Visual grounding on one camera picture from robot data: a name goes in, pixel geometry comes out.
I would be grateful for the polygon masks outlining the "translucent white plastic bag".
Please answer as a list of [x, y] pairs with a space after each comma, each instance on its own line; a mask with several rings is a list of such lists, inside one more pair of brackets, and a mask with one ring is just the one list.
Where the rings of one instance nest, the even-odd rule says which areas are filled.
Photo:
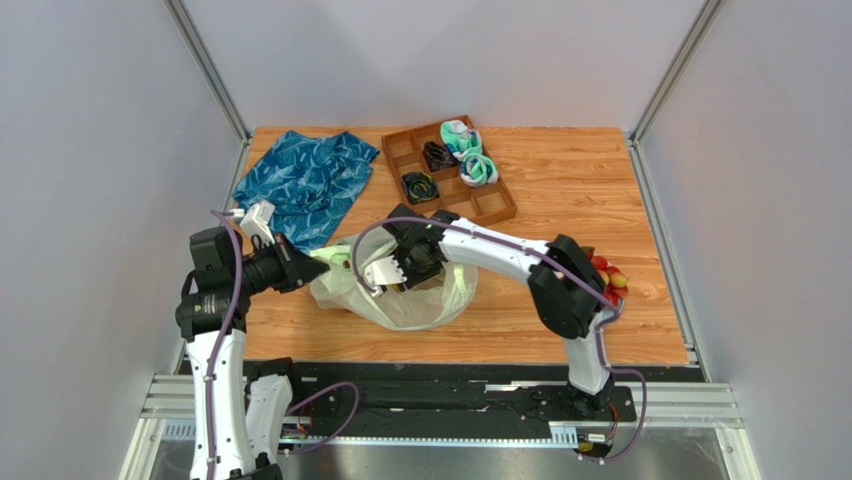
[[310, 256], [329, 265], [312, 281], [310, 293], [324, 310], [348, 310], [392, 331], [429, 330], [455, 320], [472, 303], [479, 272], [474, 266], [444, 263], [436, 277], [405, 292], [387, 290], [373, 298], [352, 271], [354, 235], [315, 249]]

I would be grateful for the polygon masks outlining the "fake red lychee bunch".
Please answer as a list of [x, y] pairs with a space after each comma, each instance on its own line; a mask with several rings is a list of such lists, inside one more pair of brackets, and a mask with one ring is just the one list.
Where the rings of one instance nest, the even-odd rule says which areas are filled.
[[629, 295], [629, 278], [617, 266], [596, 252], [594, 246], [581, 246], [581, 251], [589, 261], [594, 273], [586, 281], [614, 306], [621, 308]]

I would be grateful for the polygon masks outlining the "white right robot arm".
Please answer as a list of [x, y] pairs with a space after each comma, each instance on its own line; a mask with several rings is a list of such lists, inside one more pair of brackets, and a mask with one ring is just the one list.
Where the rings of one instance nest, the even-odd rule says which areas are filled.
[[608, 407], [614, 380], [601, 328], [618, 317], [621, 306], [605, 297], [602, 275], [573, 238], [523, 239], [444, 210], [426, 218], [404, 205], [398, 205], [381, 226], [396, 243], [392, 259], [402, 290], [452, 263], [525, 286], [540, 322], [563, 342], [572, 407], [585, 417]]

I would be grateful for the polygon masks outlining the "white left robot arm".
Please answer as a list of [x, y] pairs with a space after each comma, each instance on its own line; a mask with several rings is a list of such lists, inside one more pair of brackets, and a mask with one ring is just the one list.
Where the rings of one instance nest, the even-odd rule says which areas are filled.
[[277, 448], [297, 389], [291, 358], [243, 369], [246, 316], [255, 294], [298, 290], [329, 269], [280, 233], [270, 242], [242, 240], [228, 226], [193, 234], [194, 268], [175, 317], [186, 342], [194, 387], [195, 450], [191, 479], [279, 479]]

